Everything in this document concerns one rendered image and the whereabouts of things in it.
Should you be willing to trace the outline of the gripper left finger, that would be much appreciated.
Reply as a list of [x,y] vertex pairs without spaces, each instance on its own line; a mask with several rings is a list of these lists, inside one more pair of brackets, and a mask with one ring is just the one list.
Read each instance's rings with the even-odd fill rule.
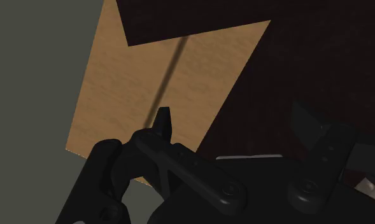
[[241,213],[247,203],[242,182],[184,145],[172,144],[171,136],[170,109],[161,107],[153,126],[135,131],[127,143],[96,143],[55,224],[131,224],[122,197],[130,180],[141,176],[163,199],[187,185],[222,214]]

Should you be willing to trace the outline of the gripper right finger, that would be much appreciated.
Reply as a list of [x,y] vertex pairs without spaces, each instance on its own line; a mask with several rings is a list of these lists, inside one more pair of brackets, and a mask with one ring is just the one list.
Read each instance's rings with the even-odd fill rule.
[[346,170],[365,173],[375,185],[375,132],[329,120],[293,102],[290,127],[309,153],[288,184],[288,200],[298,211],[318,214],[361,194],[343,184]]

